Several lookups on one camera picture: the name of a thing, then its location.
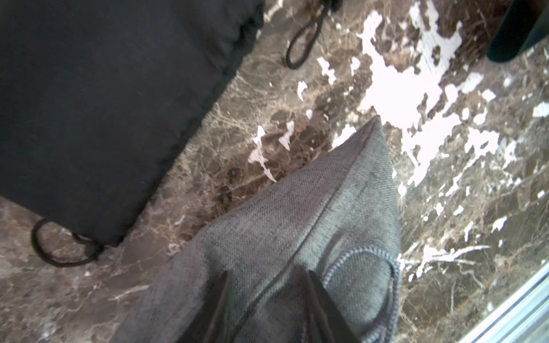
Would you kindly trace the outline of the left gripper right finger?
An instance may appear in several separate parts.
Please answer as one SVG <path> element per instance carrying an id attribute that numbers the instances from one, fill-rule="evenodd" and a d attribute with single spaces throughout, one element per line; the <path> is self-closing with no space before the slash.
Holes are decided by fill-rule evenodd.
<path id="1" fill-rule="evenodd" d="M 305 273 L 305 299 L 308 342 L 359 343 L 319 277 L 312 270 Z"/>

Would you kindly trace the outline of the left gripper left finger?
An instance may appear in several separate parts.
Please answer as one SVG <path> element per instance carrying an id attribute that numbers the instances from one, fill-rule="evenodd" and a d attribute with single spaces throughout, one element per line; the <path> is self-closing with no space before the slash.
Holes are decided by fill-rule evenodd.
<path id="1" fill-rule="evenodd" d="M 177 343 L 227 341 L 230 308 L 230 272 L 224 271 L 207 293 L 201 310 Z"/>

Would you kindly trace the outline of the grey hair dryer pouch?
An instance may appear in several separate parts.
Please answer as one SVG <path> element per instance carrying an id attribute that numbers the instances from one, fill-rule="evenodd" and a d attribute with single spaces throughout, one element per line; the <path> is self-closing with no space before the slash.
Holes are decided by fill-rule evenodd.
<path id="1" fill-rule="evenodd" d="M 359 342 L 397 333 L 401 229 L 379 117 L 208 224 L 157 275 L 113 342 L 177 342 L 230 272 L 226 342 L 308 342 L 305 273 Z"/>

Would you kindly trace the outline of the plain black pouch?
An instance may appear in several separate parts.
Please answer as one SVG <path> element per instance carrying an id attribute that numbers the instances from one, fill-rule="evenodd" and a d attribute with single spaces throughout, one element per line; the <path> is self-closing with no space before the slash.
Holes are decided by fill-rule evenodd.
<path id="1" fill-rule="evenodd" d="M 3 1 L 1 195 L 117 246 L 251 52 L 263 1 Z"/>

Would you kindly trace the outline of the black pouch gold print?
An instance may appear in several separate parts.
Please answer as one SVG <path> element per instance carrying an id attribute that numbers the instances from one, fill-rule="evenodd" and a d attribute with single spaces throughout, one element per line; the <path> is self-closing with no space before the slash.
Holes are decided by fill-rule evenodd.
<path id="1" fill-rule="evenodd" d="M 296 32 L 290 40 L 285 54 L 285 64 L 288 68 L 296 70 L 300 68 L 308 59 L 313 47 L 320 36 L 323 24 L 326 18 L 343 6 L 343 0 L 325 0 L 321 1 L 321 10 L 311 20 Z M 296 60 L 292 58 L 295 45 L 302 40 L 304 42 L 303 51 L 300 57 Z"/>

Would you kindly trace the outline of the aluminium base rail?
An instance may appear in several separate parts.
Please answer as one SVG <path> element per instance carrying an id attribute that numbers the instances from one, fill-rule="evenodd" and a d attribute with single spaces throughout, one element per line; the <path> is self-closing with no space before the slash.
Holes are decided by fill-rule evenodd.
<path id="1" fill-rule="evenodd" d="M 547 342 L 548 263 L 460 341 Z"/>

